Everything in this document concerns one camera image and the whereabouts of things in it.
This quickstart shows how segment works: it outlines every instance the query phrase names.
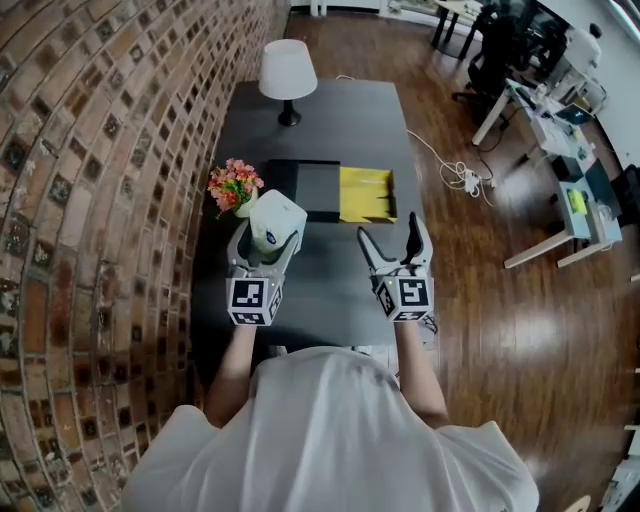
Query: brick wall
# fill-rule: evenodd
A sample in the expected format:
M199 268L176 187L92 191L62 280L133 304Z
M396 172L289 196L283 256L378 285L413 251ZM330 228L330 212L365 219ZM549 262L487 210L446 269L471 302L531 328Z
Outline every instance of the brick wall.
M207 164L284 2L0 1L0 508L113 508L187 400Z

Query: black chair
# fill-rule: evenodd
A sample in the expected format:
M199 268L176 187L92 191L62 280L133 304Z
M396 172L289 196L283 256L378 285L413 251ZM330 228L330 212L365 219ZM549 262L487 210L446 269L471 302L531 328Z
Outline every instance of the black chair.
M622 214L618 216L620 227L640 224L640 169L630 165L611 181L611 186L622 210Z
M491 11L492 7L486 6L483 9L487 9L486 13L481 13L476 21L479 23L477 30L483 35L482 50L471 59L468 69L470 81L466 85L466 89L473 89L475 93L456 92L451 96L453 100L465 98L475 101L487 110L493 107L504 90L516 33L514 16L501 15L494 19L495 9ZM500 117L507 123L502 114Z

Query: white device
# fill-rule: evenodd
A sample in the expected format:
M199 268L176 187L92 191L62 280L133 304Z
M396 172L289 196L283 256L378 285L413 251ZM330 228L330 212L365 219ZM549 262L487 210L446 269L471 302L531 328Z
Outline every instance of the white device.
M293 233L298 233L296 254L302 246L307 212L277 190L269 190L251 208L249 222L253 244L261 253L277 251Z

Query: table leg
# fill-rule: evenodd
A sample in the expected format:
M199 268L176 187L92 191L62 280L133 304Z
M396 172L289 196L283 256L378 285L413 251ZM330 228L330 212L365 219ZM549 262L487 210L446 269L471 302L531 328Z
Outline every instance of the table leg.
M449 30L447 30L447 35L444 38L445 43L451 41L451 36L453 35L453 27L456 26L456 23L458 23L458 15L454 14L453 18L451 18L451 23L449 23Z
M482 139L484 139L485 135L487 135L487 132L493 126L493 123L496 122L496 119L500 117L500 114L502 113L504 108L507 106L507 103L509 103L509 97L510 97L509 88L505 88L505 90L502 91L502 94L498 98L498 101L496 101L496 104L491 109L491 112L489 112L489 115L482 123L482 126L480 126L476 134L473 136L473 139L471 139L471 142L473 143L474 146L480 145L480 143L482 142Z
M447 21L447 13L449 11L444 7L440 7L440 23L438 23L438 28L436 29L436 35L433 36L433 41L431 41L431 45L435 48L438 47L440 43L440 36L442 35L442 30L444 29L444 24Z
M581 259L592 255L594 252L598 252L598 251L604 249L608 245L609 245L609 243L607 243L607 242L603 242L603 243L600 243L600 244L591 244L589 247L586 247L586 248L584 248L584 249L572 254L571 256L567 256L566 258L562 258L557 263L558 268L566 267L567 265L571 265L572 263L575 263L576 261L580 261Z
M475 23L473 24L473 26L471 27L471 32L469 32L469 35L467 36L466 41L464 42L464 46L462 47L462 51L460 52L460 55L458 55L458 59L462 60L467 56L467 52L469 51L469 47L471 46L471 43L473 42L473 36L476 33L476 25Z
M572 239L573 236L570 235L566 229L564 229L557 235L553 235L551 238L547 238L544 242L540 242L538 245L534 245L530 249L521 252L517 256L505 260L504 268L513 268L516 265L520 265L525 261L529 261L530 259L540 256L541 254L544 254L545 252L550 251L551 249L558 247L559 245L562 245Z

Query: lamp base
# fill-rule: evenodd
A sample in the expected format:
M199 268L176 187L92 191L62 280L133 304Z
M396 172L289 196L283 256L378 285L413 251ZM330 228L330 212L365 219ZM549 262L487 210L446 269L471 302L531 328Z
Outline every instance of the lamp base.
M300 122L302 116L293 108L292 100L284 100L284 109L278 116L278 122L284 126L295 126Z

